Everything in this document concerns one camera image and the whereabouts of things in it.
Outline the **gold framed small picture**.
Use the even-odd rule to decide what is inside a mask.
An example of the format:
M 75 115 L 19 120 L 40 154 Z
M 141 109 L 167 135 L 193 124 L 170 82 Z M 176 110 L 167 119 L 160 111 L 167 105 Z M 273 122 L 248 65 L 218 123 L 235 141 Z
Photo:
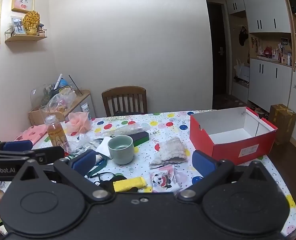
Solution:
M 27 13 L 34 11 L 35 0 L 12 0 L 12 11 Z

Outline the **amber drink bottle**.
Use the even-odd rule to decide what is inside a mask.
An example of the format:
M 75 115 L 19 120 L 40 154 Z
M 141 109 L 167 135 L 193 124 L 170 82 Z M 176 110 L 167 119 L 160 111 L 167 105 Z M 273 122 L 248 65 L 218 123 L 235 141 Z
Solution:
M 47 133 L 50 142 L 53 146 L 60 146 L 65 152 L 69 150 L 69 143 L 67 141 L 64 129 L 55 115 L 49 115 L 45 118 L 47 126 Z

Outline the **brown wooden chair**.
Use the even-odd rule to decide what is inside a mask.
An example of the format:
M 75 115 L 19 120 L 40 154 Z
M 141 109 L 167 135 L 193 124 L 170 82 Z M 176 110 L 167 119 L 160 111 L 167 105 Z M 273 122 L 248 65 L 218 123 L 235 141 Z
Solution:
M 140 86 L 110 88 L 101 94 L 107 116 L 116 111 L 147 114 L 147 91 Z

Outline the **pale green ceramic cup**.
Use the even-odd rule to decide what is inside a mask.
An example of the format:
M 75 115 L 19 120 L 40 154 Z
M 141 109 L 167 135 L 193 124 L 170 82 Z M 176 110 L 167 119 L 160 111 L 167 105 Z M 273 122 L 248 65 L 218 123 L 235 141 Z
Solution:
M 112 160 L 118 165 L 129 164 L 134 158 L 133 139 L 128 135 L 117 135 L 108 142 Z

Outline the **black cushion on chair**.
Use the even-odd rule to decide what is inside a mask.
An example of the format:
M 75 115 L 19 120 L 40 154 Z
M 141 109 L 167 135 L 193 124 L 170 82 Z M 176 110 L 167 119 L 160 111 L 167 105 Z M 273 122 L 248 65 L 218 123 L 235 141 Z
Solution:
M 112 114 L 112 116 L 125 116 L 125 115 L 138 115 L 141 112 L 123 112 L 123 111 L 116 111 Z

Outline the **yellow flower ornament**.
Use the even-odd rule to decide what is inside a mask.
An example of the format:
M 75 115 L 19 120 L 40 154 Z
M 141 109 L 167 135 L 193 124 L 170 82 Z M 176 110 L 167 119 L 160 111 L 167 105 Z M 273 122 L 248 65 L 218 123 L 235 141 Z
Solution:
M 40 24 L 40 14 L 37 11 L 29 11 L 22 19 L 22 23 L 27 35 L 36 36 L 38 34 Z

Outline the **yellow sponge cloth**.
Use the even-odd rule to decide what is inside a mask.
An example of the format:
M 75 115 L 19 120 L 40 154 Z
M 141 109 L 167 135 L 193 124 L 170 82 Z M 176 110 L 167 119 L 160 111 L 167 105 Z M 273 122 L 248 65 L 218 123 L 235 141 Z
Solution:
M 113 182 L 115 192 L 126 192 L 134 187 L 136 187 L 137 189 L 141 189 L 145 186 L 147 186 L 147 182 L 143 177 L 136 177 Z

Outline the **panda print packet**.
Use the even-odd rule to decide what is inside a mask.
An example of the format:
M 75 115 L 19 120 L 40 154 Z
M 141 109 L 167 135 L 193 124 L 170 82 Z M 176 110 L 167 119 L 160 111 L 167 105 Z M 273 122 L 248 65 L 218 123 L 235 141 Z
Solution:
M 149 173 L 153 193 L 179 192 L 182 187 L 177 182 L 175 168 L 168 165 L 154 169 Z

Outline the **black eyeglasses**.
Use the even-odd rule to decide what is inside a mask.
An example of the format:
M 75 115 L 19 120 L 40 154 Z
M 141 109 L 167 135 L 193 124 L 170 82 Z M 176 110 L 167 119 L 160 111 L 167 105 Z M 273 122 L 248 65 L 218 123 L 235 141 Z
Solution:
M 122 174 L 114 174 L 112 172 L 101 172 L 92 176 L 95 179 L 94 184 L 104 190 L 114 192 L 113 183 L 116 181 L 125 180 Z

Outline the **clear bubble wrap bag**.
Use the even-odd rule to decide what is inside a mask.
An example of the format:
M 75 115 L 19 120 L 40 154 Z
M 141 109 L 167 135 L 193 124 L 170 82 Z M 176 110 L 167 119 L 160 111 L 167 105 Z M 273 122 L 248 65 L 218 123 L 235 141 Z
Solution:
M 131 135 L 136 134 L 144 131 L 148 131 L 150 127 L 148 126 L 141 126 L 140 124 L 131 124 L 122 126 L 116 129 L 112 129 L 110 131 L 106 131 L 102 134 L 102 137 L 115 137 L 117 135 Z

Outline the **pink heart cloth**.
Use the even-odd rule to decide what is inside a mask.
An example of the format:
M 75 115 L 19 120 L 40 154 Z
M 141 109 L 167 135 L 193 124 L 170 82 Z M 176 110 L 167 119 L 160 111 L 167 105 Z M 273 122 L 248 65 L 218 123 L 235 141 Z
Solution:
M 14 141 L 30 140 L 33 145 L 36 144 L 47 133 L 45 124 L 31 126 L 22 132 Z

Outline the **green and purple sponge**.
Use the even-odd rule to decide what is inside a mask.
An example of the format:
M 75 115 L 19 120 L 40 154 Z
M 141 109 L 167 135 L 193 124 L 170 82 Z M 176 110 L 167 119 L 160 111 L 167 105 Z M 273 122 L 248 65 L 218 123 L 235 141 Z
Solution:
M 133 140 L 134 147 L 137 147 L 143 144 L 144 142 L 149 141 L 149 134 L 146 131 L 136 133 L 136 134 L 131 134 L 130 137 Z

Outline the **wooden wall shelf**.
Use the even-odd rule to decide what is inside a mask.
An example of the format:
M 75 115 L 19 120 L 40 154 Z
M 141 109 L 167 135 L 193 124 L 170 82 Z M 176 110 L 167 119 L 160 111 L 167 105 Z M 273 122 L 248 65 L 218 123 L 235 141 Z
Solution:
M 4 32 L 5 42 L 22 42 L 22 41 L 31 41 L 38 42 L 47 38 L 46 36 L 38 35 L 16 35 L 12 29 L 8 29 Z

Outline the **small photo frame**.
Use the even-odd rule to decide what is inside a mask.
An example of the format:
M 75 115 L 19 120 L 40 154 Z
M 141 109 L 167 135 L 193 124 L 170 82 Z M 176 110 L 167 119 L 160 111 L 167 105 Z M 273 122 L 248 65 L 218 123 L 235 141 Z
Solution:
M 15 16 L 11 17 L 13 32 L 15 35 L 25 35 L 26 34 L 22 20 L 23 19 L 20 17 L 15 17 Z

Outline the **polka dot tablecloth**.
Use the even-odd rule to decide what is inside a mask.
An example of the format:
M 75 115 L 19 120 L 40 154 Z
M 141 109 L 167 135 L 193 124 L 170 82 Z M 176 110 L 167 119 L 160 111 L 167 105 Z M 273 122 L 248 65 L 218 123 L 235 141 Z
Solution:
M 240 110 L 245 110 L 245 107 L 239 107 Z M 175 174 L 177 183 L 181 186 L 181 189 L 191 186 L 193 183 L 196 183 L 198 180 L 203 178 L 204 174 L 201 172 L 197 172 L 196 169 L 192 166 L 192 152 L 195 150 L 194 144 L 190 141 L 190 115 L 194 118 L 197 118 L 196 115 L 203 112 L 218 112 L 218 111 L 183 111 L 183 112 L 173 112 L 173 113 L 154 113 L 154 114 L 143 114 L 143 115 L 127 115 L 127 116 L 115 116 L 108 118 L 96 118 L 93 119 L 93 132 L 89 131 L 87 136 L 91 139 L 102 138 L 108 135 L 115 135 L 117 132 L 116 129 L 120 127 L 126 127 L 125 130 L 128 131 L 130 128 L 142 128 L 147 129 L 147 133 L 149 133 L 149 140 L 140 144 L 139 146 L 135 146 L 135 157 L 134 161 L 126 166 L 118 166 L 113 163 L 113 161 L 108 161 L 108 164 L 105 168 L 103 168 L 100 172 L 113 172 L 114 174 L 124 175 L 127 178 L 130 177 L 138 177 L 143 176 L 147 181 L 147 187 L 143 189 L 139 189 L 140 193 L 151 193 L 152 192 L 152 184 L 150 182 L 149 173 L 152 171 L 149 169 L 149 163 L 154 159 L 155 153 L 159 152 L 160 143 L 172 139 L 174 137 L 178 137 L 184 145 L 185 153 L 187 156 L 187 161 L 181 164 L 176 164 L 173 167 L 172 174 Z M 257 135 L 261 135 L 261 133 L 265 134 L 270 130 L 262 130 L 259 132 L 259 128 L 263 128 L 260 126 L 259 117 L 257 114 L 253 114 L 252 110 L 245 110 L 245 113 L 242 117 L 242 125 L 235 126 L 234 128 L 229 128 L 227 132 L 232 132 L 231 135 L 239 136 L 239 137 L 230 137 L 227 139 L 217 139 L 216 135 L 218 132 L 210 132 L 210 138 L 213 139 L 215 144 L 215 149 L 221 142 L 242 142 L 242 139 L 248 139 L 252 137 L 256 137 Z M 258 148 L 255 148 L 258 143 L 248 145 L 249 147 L 242 147 L 239 151 L 237 151 L 237 157 L 239 154 L 242 155 L 238 160 L 245 155 L 246 157 L 254 157 L 254 154 L 258 153 Z M 286 239 L 295 239 L 296 238 L 296 204 L 290 194 L 288 187 L 283 181 L 281 175 L 273 165 L 272 161 L 266 156 L 258 156 L 256 161 L 262 162 L 262 164 L 267 168 L 267 171 L 271 174 L 274 181 L 282 192 L 285 194 L 289 205 L 290 205 L 290 213 L 289 216 L 282 228 L 282 234 L 286 237 Z M 157 236 L 161 237 L 160 233 L 157 233 L 155 227 L 152 227 L 153 224 L 145 224 L 144 230 L 139 233 L 138 237 L 135 239 L 144 239 L 144 237 L 148 237 L 148 239 L 156 239 Z M 187 226 L 179 226 L 174 225 L 171 226 L 170 232 L 166 232 L 166 239 L 174 239 L 170 236 L 170 233 L 174 233 L 175 237 L 179 237 L 179 233 L 184 233 L 184 229 L 188 229 Z M 193 239 L 193 237 L 179 237 L 178 239 Z

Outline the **pink mesh bath pouf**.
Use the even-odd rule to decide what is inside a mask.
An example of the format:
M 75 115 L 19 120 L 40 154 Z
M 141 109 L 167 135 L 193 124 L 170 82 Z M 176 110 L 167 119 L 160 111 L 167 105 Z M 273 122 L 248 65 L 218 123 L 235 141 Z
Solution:
M 85 134 L 92 129 L 92 123 L 87 112 L 69 113 L 67 125 L 68 133 Z

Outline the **wooden side cabinet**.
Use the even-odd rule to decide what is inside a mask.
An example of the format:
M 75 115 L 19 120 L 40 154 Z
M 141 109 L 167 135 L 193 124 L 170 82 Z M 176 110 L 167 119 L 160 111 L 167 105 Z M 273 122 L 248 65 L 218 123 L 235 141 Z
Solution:
M 95 118 L 95 111 L 90 91 L 84 89 L 81 90 L 81 92 L 82 95 L 78 95 L 72 103 L 71 107 L 66 109 L 64 112 L 46 112 L 44 108 L 42 108 L 41 110 L 37 108 L 33 109 L 28 113 L 28 119 L 31 125 L 34 126 L 43 124 L 45 117 L 48 115 L 56 115 L 57 119 L 60 122 L 68 121 L 69 113 L 83 112 L 84 109 L 88 109 L 90 117 Z

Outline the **clear plastic bag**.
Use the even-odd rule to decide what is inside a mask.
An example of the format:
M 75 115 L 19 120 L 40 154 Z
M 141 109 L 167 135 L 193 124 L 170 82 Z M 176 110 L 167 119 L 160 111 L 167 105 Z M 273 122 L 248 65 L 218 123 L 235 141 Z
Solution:
M 73 102 L 77 98 L 76 93 L 69 87 L 62 89 L 59 93 L 55 94 L 49 102 L 39 108 L 42 120 L 49 115 L 55 115 L 59 121 L 64 121 L 64 112 L 71 109 Z

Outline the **red cardboard shoe box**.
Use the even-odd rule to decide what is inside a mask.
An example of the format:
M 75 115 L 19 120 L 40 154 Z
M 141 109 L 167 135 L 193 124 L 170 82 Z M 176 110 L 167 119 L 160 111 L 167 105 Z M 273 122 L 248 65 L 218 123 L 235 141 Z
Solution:
M 194 113 L 190 141 L 215 160 L 239 165 L 270 153 L 277 127 L 248 107 Z

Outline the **white wall cabinet unit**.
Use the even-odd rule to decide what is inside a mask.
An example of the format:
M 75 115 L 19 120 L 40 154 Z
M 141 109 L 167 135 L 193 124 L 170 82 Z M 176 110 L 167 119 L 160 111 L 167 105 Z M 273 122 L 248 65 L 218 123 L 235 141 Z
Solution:
M 296 34 L 289 0 L 226 0 L 231 34 L 247 29 L 246 49 L 232 46 L 237 62 L 248 61 L 247 99 L 269 112 L 283 104 L 296 113 Z M 296 146 L 296 122 L 290 138 Z

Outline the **brown cardboard box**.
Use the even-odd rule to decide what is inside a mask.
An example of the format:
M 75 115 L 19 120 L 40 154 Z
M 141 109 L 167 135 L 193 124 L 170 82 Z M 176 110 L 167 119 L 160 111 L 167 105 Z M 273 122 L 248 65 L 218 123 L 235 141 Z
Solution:
M 283 104 L 271 105 L 269 122 L 278 129 L 276 144 L 281 145 L 290 141 L 296 123 L 296 113 Z

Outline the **white fluffy towel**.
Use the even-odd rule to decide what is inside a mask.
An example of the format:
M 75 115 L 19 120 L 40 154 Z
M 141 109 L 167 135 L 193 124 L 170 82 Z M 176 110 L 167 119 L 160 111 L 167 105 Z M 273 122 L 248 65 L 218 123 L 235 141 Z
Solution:
M 159 143 L 159 152 L 149 163 L 150 169 L 166 165 L 180 164 L 187 161 L 185 146 L 178 137 Z

